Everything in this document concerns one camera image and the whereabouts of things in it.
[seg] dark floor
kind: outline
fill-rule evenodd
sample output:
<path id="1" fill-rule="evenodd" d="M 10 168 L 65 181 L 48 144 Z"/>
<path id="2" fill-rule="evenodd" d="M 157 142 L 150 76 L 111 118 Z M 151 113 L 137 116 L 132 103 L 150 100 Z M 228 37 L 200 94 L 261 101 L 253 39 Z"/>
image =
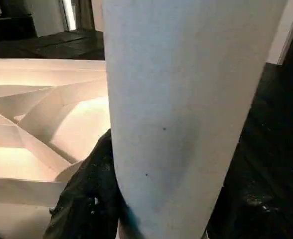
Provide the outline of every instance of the dark floor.
<path id="1" fill-rule="evenodd" d="M 104 60 L 103 33 L 75 30 L 19 41 L 2 41 L 0 58 Z"/>
<path id="2" fill-rule="evenodd" d="M 266 64 L 208 231 L 293 239 L 293 74 Z"/>

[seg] white cardboard tube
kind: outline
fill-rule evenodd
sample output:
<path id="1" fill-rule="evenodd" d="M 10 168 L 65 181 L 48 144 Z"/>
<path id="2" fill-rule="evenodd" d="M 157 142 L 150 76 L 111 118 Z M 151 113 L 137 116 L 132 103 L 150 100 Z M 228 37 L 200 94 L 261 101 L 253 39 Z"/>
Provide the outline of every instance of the white cardboard tube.
<path id="1" fill-rule="evenodd" d="M 104 0 L 116 174 L 140 237 L 203 234 L 285 2 Z"/>

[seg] white geometric sculpture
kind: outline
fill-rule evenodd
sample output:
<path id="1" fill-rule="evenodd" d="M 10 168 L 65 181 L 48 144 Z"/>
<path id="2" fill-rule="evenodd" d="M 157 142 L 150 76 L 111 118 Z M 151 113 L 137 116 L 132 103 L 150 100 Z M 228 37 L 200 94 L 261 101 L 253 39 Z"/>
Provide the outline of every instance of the white geometric sculpture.
<path id="1" fill-rule="evenodd" d="M 48 207 L 109 128 L 104 62 L 0 59 L 0 235 L 42 238 Z"/>

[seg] black glove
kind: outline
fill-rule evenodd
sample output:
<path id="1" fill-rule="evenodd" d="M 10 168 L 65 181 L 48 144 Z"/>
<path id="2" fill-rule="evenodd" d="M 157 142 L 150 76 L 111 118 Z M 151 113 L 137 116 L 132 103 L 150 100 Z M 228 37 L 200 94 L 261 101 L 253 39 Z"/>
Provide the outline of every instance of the black glove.
<path id="1" fill-rule="evenodd" d="M 109 130 L 61 193 L 43 238 L 114 239 L 120 207 Z"/>

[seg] folded paper model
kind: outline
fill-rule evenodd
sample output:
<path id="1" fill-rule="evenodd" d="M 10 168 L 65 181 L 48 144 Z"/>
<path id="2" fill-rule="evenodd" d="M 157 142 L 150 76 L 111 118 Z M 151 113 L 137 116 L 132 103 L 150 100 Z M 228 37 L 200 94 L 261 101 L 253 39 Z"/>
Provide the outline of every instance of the folded paper model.
<path id="1" fill-rule="evenodd" d="M 41 238 L 109 128 L 105 62 L 0 59 L 0 236 Z"/>

